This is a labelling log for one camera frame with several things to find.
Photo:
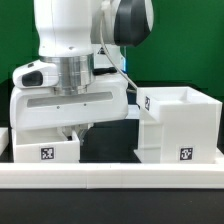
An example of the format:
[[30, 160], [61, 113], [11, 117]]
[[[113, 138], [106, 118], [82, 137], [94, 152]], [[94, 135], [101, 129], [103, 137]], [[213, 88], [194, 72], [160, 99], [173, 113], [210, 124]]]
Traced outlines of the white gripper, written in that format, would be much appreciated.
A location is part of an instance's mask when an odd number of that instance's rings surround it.
[[80, 145], [92, 123], [120, 120], [128, 114], [127, 81], [118, 73], [96, 76], [84, 93], [61, 96], [56, 66], [41, 61], [13, 72], [10, 124], [16, 131], [57, 128], [65, 141], [72, 141], [75, 126]]

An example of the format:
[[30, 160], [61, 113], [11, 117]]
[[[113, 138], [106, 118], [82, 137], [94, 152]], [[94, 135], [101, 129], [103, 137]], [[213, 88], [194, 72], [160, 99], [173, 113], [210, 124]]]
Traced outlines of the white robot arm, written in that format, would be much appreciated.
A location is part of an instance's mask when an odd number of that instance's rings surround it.
[[39, 59], [13, 72], [15, 138], [56, 129], [64, 139], [128, 114], [131, 80], [113, 66], [94, 74], [93, 46], [137, 46], [152, 31], [152, 0], [34, 0]]

